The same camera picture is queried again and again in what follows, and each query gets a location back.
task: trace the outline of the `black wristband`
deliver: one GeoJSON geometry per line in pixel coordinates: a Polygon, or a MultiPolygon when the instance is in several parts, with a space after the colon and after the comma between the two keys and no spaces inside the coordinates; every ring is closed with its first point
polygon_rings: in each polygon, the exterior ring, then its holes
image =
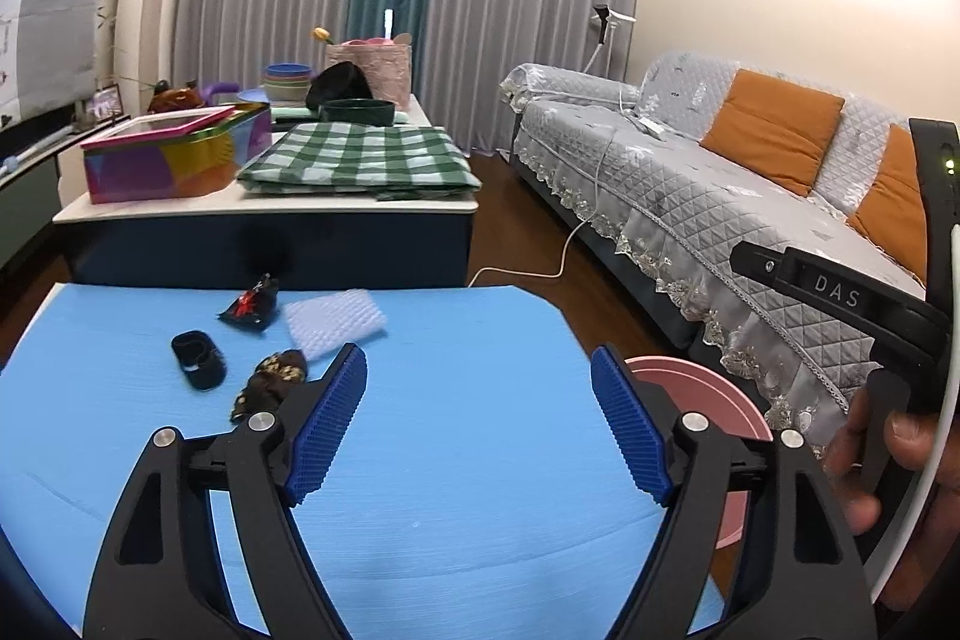
{"type": "Polygon", "coordinates": [[[187,381],[195,389],[215,389],[227,377],[224,356],[206,333],[179,333],[170,341],[170,347],[187,381]]]}

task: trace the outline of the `blue gripper pad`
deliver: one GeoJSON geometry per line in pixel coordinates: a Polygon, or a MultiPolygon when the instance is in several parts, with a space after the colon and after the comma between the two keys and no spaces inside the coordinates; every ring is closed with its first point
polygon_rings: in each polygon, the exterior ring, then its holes
{"type": "Polygon", "coordinates": [[[603,415],[623,454],[637,488],[666,506],[674,489],[667,474],[664,439],[653,418],[637,399],[620,362],[606,347],[590,357],[590,379],[603,415]]]}
{"type": "Polygon", "coordinates": [[[293,441],[290,474],[284,484],[292,504],[301,504],[307,494],[323,485],[366,389],[367,356],[354,346],[293,441]]]}

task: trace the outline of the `green and white plaid cloth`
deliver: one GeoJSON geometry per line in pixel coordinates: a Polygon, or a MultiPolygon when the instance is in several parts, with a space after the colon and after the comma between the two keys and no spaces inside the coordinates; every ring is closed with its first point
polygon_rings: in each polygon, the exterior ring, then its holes
{"type": "Polygon", "coordinates": [[[441,128],[345,122],[296,126],[237,172],[255,194],[375,194],[438,199],[480,188],[441,128]]]}

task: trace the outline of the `orange cushion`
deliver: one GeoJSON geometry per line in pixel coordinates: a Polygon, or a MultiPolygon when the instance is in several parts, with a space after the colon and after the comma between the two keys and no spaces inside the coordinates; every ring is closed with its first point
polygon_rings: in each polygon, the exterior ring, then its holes
{"type": "Polygon", "coordinates": [[[741,68],[700,145],[808,196],[843,104],[837,95],[741,68]]]}
{"type": "Polygon", "coordinates": [[[926,285],[926,213],[917,156],[909,132],[899,125],[890,126],[877,178],[847,223],[926,285]]]}

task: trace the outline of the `blue tabletop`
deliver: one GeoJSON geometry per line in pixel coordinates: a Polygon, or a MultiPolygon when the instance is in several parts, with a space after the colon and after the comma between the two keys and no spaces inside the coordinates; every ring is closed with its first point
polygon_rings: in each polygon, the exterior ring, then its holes
{"type": "MultiPolygon", "coordinates": [[[[263,335],[218,321],[230,298],[64,287],[0,375],[0,525],[71,624],[150,433],[227,431],[253,367],[292,346],[282,319],[263,335]],[[170,338],[191,329],[226,356],[219,389],[179,372],[170,338]]],[[[563,316],[513,287],[373,298],[388,328],[362,343],[367,393],[323,488],[294,512],[353,637],[605,637],[661,510],[634,487],[563,316]]],[[[229,499],[213,501],[237,615],[265,630],[229,499]]],[[[721,610],[709,582],[695,627],[721,610]]]]}

